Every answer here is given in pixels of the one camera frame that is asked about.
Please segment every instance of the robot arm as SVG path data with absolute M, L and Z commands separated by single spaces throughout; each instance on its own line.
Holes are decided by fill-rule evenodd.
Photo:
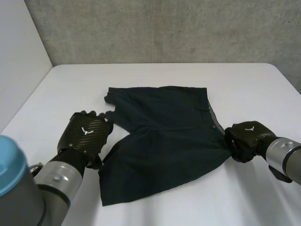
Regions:
M 278 180 L 295 181 L 301 185 L 300 143 L 277 137 L 257 121 L 246 121 L 227 128 L 225 140 L 234 160 L 245 163 L 260 155 Z
M 105 121 L 103 113 L 75 113 L 58 143 L 58 154 L 34 179 L 16 143 L 0 136 L 1 223 L 60 226 L 81 185 L 85 168 L 102 166 L 98 154 L 112 129 L 113 123 Z

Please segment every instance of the concrete wall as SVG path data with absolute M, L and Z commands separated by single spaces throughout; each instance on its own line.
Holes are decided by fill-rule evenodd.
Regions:
M 265 62 L 301 92 L 300 0 L 25 0 L 53 65 Z
M 0 0 L 0 133 L 52 68 L 23 0 Z

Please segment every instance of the dark green shorts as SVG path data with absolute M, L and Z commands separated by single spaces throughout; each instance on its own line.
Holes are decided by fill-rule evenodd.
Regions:
M 206 88 L 109 88 L 107 112 L 130 134 L 99 170 L 103 206 L 135 201 L 183 185 L 231 154 Z

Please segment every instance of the white bird logo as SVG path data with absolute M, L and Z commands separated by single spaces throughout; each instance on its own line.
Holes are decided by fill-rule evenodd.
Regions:
M 93 132 L 94 132 L 94 130 L 92 130 L 92 131 L 89 131 L 89 132 L 88 132 L 88 131 L 85 131 L 85 129 L 84 129 L 83 127 L 81 128 L 81 130 L 84 132 L 84 134 L 85 134 L 85 135 L 87 135 L 87 134 L 90 134 L 90 133 L 93 133 Z
M 251 131 L 254 131 L 254 127 L 250 128 L 250 129 L 245 129 L 245 130 L 251 130 Z

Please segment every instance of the white wall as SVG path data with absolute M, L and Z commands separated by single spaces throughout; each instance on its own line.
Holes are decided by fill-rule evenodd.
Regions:
M 52 68 L 23 0 L 0 0 L 0 132 Z

